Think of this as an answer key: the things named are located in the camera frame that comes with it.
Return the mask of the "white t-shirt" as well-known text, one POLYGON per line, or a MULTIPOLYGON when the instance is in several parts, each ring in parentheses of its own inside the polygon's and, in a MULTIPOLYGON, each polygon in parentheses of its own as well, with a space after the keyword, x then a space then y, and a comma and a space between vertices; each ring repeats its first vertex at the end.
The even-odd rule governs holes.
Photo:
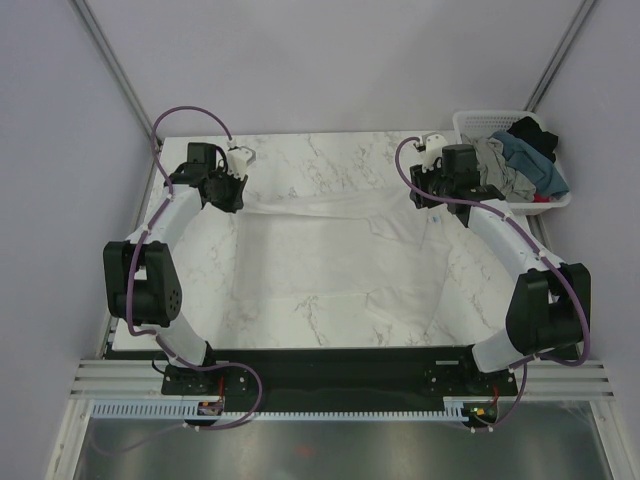
POLYGON ((236 348, 457 345, 454 224, 399 190, 251 205, 237 221, 222 333, 236 348))

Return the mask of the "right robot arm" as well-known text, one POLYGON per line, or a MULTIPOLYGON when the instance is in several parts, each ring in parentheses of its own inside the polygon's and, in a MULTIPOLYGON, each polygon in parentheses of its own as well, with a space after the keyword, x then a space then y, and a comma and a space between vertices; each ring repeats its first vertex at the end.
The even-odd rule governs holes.
POLYGON ((535 358, 583 364, 591 350, 589 270, 564 262, 524 229, 500 190, 482 184, 473 146, 450 144, 440 135, 410 141, 421 161, 400 175, 415 206, 445 205, 514 281, 504 328, 472 347, 473 359, 457 371, 460 386, 481 393, 493 383, 494 372, 535 358))

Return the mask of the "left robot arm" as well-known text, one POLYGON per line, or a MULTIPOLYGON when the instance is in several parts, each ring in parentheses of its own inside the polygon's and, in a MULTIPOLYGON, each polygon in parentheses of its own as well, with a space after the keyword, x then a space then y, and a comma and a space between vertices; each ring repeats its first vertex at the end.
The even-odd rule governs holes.
POLYGON ((182 312, 183 291, 172 252, 187 227, 208 205, 235 214, 254 150, 230 141, 228 148, 202 142, 187 145, 186 161, 164 178, 155 211, 123 241, 103 250, 108 309, 123 320, 133 337, 151 337, 172 365, 186 368, 185 382, 208 393, 219 382, 209 343, 182 312))

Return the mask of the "grey t-shirt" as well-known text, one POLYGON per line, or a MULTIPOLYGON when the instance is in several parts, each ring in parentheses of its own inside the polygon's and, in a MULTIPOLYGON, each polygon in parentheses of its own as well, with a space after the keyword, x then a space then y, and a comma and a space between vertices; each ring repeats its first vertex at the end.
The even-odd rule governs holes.
POLYGON ((508 202, 530 203, 534 200, 536 187, 507 164, 502 142, 494 138, 471 138, 466 135, 462 135, 461 140, 475 149, 482 185, 493 185, 508 202))

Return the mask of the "white plastic laundry basket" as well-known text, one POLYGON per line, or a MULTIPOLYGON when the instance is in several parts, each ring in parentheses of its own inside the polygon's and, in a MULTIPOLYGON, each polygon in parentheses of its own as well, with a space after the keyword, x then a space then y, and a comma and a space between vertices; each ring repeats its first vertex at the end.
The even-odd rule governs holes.
MULTIPOLYGON (((506 131, 516 121, 530 117, 543 131, 547 131, 545 121, 537 114, 520 110, 469 110, 458 111, 453 115, 452 122, 457 143, 466 138, 477 139, 490 137, 496 131, 506 131)), ((546 211, 566 207, 572 200, 572 194, 567 193, 560 199, 549 202, 510 202, 509 206, 515 215, 535 216, 546 211)))

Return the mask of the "teal blue t-shirt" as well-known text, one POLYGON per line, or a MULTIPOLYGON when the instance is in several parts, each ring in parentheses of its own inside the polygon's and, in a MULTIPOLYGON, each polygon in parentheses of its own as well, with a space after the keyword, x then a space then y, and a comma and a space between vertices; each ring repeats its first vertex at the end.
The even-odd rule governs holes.
POLYGON ((555 164, 534 147, 506 131, 491 135, 503 145, 506 164, 523 174, 542 197, 560 199, 570 192, 570 188, 555 164))

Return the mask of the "red garment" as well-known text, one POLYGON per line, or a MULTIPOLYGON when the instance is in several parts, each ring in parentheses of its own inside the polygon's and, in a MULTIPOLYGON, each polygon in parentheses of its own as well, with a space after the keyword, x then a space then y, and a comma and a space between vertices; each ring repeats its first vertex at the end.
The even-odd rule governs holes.
POLYGON ((534 203, 551 203, 554 201, 553 197, 544 197, 539 194, 535 194, 533 198, 534 203))

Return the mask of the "black t-shirt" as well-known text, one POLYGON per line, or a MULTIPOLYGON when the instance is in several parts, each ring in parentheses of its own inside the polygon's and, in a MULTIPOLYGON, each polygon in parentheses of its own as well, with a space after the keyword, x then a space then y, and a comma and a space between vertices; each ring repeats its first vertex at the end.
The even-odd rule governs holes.
POLYGON ((507 132, 523 140, 552 163, 556 162, 555 149, 558 147, 559 137, 554 133, 543 130, 532 117, 526 116, 514 122, 507 132))

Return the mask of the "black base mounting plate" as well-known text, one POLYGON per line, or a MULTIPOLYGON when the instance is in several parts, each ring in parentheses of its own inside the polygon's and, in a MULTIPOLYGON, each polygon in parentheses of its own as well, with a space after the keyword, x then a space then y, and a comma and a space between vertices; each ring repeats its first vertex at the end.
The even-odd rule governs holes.
POLYGON ((507 370, 483 374, 469 347, 218 350, 217 370, 167 366, 162 393, 223 395, 238 410, 435 408, 447 397, 517 393, 507 370))

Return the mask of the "aluminium rail frame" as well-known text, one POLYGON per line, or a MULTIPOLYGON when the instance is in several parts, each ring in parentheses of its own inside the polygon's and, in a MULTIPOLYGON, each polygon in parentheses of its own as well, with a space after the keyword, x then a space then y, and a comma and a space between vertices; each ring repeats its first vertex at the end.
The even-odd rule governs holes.
MULTIPOLYGON (((74 398, 142 398, 160 395, 162 378, 141 360, 82 360, 74 375, 74 398)), ((580 367, 535 361, 528 366, 525 401, 612 401, 607 371, 589 360, 580 367)))

